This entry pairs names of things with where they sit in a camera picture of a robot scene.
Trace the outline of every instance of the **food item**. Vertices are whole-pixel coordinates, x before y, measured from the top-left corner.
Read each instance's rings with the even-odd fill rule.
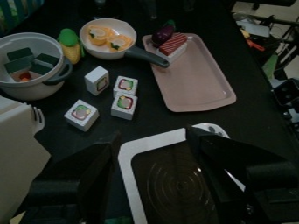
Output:
[[[158,49],[156,54],[162,57],[169,63],[172,63],[180,55],[184,53],[186,48],[186,37],[181,33],[174,33]]]
[[[162,25],[162,27],[152,35],[153,46],[158,47],[172,37],[173,32],[174,32],[174,23],[169,19]]]
[[[32,79],[32,76],[28,72],[21,73],[18,76],[20,81],[29,81]]]
[[[116,35],[114,37],[106,38],[106,46],[110,52],[118,52],[125,50],[132,44],[132,39],[125,35]]]
[[[88,40],[92,45],[102,46],[106,43],[106,39],[114,36],[114,32],[108,27],[97,25],[88,26]]]
[[[45,67],[54,68],[58,64],[60,58],[50,56],[46,53],[40,53],[38,56],[34,58],[33,63],[40,64]]]
[[[84,57],[84,50],[76,32],[68,28],[62,29],[57,40],[62,55],[68,58],[72,65],[77,64],[80,58]]]

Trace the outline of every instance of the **dark background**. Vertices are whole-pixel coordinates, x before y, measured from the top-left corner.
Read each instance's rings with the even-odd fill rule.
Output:
[[[50,0],[13,30],[14,32],[38,32],[54,39],[60,30],[70,28],[80,33],[80,27],[88,20],[80,15],[78,0]],[[238,32],[229,11],[217,0],[194,1],[190,12],[182,10],[182,1],[157,0],[157,19],[149,20],[145,9],[137,0],[120,0],[121,20],[136,31],[136,45],[141,48],[141,37],[153,33],[166,19],[173,19],[177,32],[196,33],[218,64],[237,100],[233,104],[209,111],[173,113],[164,105],[164,99],[154,81],[148,62],[137,59],[104,61],[86,54],[73,67],[72,76],[61,89],[48,98],[32,101],[45,116],[45,127],[36,134],[36,139],[50,153],[52,165],[68,155],[80,151],[102,136],[116,130],[121,141],[128,142],[141,137],[176,130],[185,124],[216,123],[233,140],[253,144],[289,158],[299,165],[297,140],[276,105],[270,87],[248,45]],[[109,73],[109,87],[93,96],[85,87],[84,75],[97,66]],[[113,85],[118,75],[137,79],[137,104],[133,120],[110,115]],[[77,99],[97,108],[100,118],[88,132],[68,125],[64,114]],[[116,169],[109,191],[106,217],[129,215],[126,194],[118,169]]]

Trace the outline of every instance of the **corn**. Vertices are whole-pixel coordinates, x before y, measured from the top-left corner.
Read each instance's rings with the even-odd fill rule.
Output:
[[[80,43],[74,46],[65,46],[60,43],[61,51],[64,56],[68,58],[72,65],[77,64],[80,61]]]

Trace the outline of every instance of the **pink tray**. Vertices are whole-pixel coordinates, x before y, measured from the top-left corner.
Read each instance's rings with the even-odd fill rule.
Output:
[[[186,50],[166,68],[152,65],[153,76],[166,108],[173,112],[202,111],[229,105],[236,95],[218,65],[201,42],[190,33]],[[150,35],[142,37],[144,49],[154,53]]]

